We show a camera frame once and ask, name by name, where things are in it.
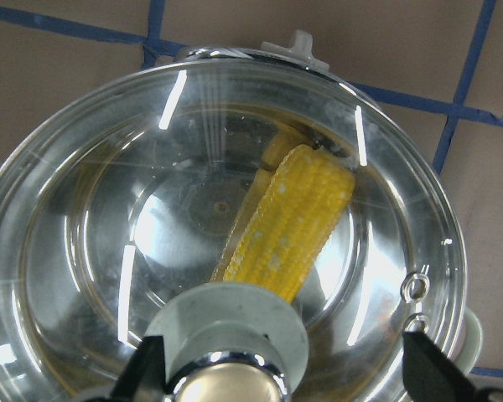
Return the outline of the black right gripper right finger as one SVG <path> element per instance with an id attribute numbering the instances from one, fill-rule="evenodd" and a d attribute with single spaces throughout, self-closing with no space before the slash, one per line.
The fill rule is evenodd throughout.
<path id="1" fill-rule="evenodd" d="M 402 334 L 402 381 L 413 401 L 477 401 L 477 389 L 422 332 Z"/>

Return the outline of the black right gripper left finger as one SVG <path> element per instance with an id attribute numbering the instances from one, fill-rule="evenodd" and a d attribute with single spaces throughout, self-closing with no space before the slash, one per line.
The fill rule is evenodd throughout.
<path id="1" fill-rule="evenodd" d="M 110 392 L 111 401 L 159 401 L 166 394 L 163 336 L 146 336 Z"/>

